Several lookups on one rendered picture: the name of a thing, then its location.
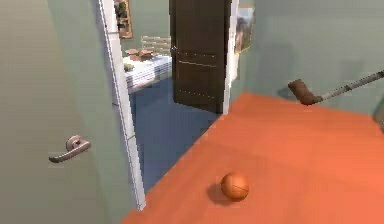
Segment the dark brown room door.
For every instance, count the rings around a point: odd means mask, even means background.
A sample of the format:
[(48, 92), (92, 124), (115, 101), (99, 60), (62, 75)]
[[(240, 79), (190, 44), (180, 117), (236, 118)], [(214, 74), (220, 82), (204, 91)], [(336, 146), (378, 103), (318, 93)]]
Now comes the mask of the dark brown room door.
[(173, 99), (223, 112), (231, 0), (169, 0)]

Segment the pale slatted chair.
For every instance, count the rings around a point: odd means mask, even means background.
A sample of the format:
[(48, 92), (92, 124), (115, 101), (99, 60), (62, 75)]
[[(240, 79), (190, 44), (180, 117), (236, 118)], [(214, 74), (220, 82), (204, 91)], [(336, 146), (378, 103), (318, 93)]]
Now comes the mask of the pale slatted chair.
[(142, 36), (141, 46), (145, 50), (152, 51), (154, 54), (170, 55), (171, 38), (161, 36)]

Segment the orange basketball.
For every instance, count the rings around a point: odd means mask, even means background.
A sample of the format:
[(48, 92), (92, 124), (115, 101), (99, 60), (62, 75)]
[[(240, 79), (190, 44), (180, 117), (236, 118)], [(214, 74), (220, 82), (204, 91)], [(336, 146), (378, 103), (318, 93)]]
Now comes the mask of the orange basketball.
[(238, 172), (230, 172), (224, 175), (220, 182), (221, 191), (231, 201), (244, 200), (250, 191), (248, 178)]

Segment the wood-framed plant picture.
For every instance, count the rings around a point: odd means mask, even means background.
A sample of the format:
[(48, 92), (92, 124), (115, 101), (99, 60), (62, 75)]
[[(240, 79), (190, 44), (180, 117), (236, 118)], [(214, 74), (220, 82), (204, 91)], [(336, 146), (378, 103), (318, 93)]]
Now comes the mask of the wood-framed plant picture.
[(119, 36), (122, 39), (133, 37), (129, 0), (114, 0), (114, 9)]

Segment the grey-green room door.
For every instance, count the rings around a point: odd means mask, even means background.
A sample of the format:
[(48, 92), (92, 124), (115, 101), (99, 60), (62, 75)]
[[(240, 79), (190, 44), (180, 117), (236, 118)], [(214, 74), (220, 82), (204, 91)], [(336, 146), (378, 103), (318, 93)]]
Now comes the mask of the grey-green room door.
[[(91, 147), (50, 162), (74, 135)], [(129, 224), (145, 205), (113, 0), (0, 0), (0, 224)]]

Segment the gold-framed wall picture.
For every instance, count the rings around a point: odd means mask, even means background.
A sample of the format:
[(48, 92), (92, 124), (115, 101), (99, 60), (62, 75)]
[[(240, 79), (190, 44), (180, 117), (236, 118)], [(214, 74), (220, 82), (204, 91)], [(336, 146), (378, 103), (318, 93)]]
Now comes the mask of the gold-framed wall picture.
[(240, 7), (237, 13), (235, 53), (239, 54), (251, 46), (254, 21), (253, 7)]

